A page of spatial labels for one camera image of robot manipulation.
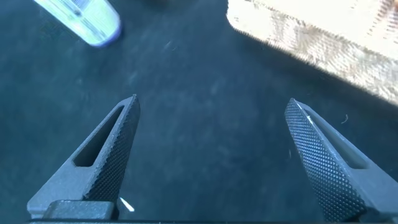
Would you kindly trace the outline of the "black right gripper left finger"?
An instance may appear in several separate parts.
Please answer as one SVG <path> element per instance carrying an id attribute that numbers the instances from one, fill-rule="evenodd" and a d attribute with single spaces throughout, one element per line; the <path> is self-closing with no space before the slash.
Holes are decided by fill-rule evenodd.
<path id="1" fill-rule="evenodd" d="M 136 95 L 120 101 L 28 201 L 31 217 L 57 200 L 117 201 L 140 113 Z"/>

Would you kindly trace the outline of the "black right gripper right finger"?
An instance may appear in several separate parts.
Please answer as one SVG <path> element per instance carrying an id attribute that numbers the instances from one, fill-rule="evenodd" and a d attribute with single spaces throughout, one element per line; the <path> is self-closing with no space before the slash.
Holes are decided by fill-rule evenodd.
<path id="1" fill-rule="evenodd" d="M 291 98 L 284 112 L 327 222 L 397 222 L 397 182 L 311 107 Z"/>

